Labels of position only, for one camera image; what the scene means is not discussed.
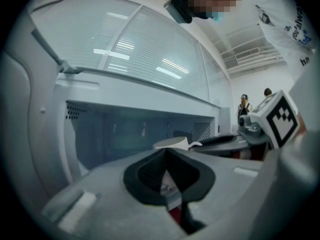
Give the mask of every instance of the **face mask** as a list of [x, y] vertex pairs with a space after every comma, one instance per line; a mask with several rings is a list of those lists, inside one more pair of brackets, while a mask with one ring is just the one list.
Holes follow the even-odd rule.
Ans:
[[212, 18], [214, 21], [219, 21], [223, 17], [223, 12], [206, 12], [205, 16]]

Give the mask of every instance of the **person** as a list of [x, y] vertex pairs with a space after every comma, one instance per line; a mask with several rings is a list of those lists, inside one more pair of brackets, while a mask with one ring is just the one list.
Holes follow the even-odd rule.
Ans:
[[272, 94], [272, 91], [269, 89], [269, 88], [266, 88], [265, 90], [264, 90], [264, 97], [268, 97], [268, 96], [270, 96]]
[[[187, 0], [190, 10], [212, 18], [229, 11], [237, 0]], [[250, 0], [256, 7], [266, 39], [279, 51], [296, 82], [312, 67], [319, 39], [304, 10], [295, 0]]]
[[248, 115], [250, 111], [252, 111], [253, 107], [249, 103], [249, 97], [246, 94], [243, 94], [241, 96], [241, 104], [238, 106], [238, 112], [237, 112], [237, 120], [239, 123], [240, 116]]

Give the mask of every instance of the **cup handle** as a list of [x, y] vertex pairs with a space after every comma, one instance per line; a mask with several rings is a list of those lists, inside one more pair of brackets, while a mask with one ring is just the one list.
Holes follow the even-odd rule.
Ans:
[[189, 144], [188, 148], [191, 149], [193, 146], [202, 146], [202, 144], [198, 141], [194, 141], [191, 144]]

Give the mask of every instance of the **white cube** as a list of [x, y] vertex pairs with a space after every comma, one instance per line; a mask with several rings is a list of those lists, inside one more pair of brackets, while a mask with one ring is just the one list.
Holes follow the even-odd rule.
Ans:
[[266, 97], [248, 115], [270, 137], [275, 149], [290, 141], [300, 127], [298, 116], [282, 90]]

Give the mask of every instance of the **white cup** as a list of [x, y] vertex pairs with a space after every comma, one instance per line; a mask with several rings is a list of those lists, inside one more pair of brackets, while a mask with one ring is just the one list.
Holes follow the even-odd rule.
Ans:
[[156, 150], [164, 149], [164, 148], [172, 148], [172, 149], [182, 149], [182, 150], [188, 151], [193, 146], [202, 146], [202, 144], [197, 141], [194, 141], [191, 144], [189, 144], [187, 137], [168, 138], [153, 144], [153, 148]]

